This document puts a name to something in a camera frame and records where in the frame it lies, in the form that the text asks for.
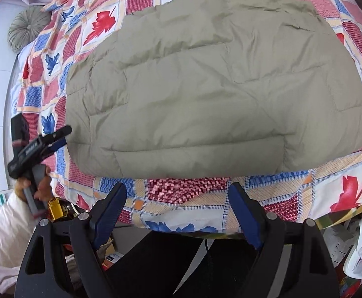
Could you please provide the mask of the person's left hand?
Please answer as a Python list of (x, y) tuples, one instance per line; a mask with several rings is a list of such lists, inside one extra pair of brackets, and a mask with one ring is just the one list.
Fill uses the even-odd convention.
[[(37, 186), (37, 191), (34, 194), (34, 199), (48, 202), (53, 198), (52, 190), (51, 190), (51, 177), (50, 177), (50, 168), (49, 166), (45, 167), (45, 176), (40, 181), (39, 185)], [(31, 182), (24, 177), (19, 178), (16, 181), (16, 184), (14, 186), (14, 193), (24, 202), (27, 202), (27, 199), (25, 197), (25, 194), (23, 190), (25, 188), (30, 187)]]

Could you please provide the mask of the white sleeve forearm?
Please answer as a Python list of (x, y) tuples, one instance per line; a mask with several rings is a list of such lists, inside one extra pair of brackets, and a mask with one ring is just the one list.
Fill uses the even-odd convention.
[(15, 286), (36, 225), (28, 204), (12, 193), (0, 208), (0, 293)]

